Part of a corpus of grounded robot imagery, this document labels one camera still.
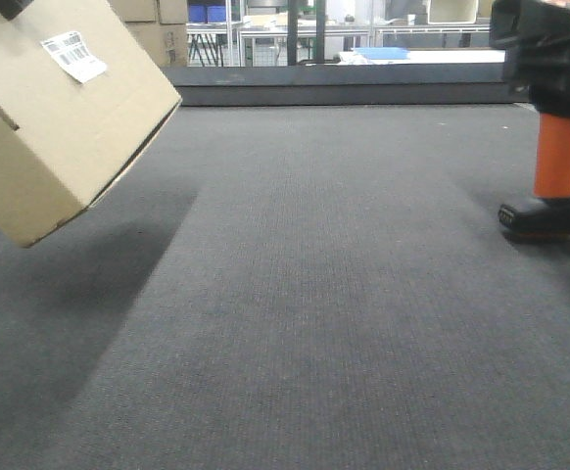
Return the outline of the black gripper holding scanner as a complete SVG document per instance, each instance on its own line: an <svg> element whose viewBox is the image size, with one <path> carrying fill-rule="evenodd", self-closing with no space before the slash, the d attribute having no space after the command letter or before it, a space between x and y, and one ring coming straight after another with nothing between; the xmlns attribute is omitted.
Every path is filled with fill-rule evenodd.
<svg viewBox="0 0 570 470"><path fill-rule="evenodd" d="M490 46L505 52L505 81L570 107L570 1L494 2Z"/></svg>

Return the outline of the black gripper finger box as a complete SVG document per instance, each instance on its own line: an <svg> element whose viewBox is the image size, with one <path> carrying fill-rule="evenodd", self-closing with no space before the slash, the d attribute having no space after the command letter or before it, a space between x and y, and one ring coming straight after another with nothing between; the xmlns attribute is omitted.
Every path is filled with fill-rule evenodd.
<svg viewBox="0 0 570 470"><path fill-rule="evenodd" d="M32 0L0 0L0 15L7 21L15 19Z"/></svg>

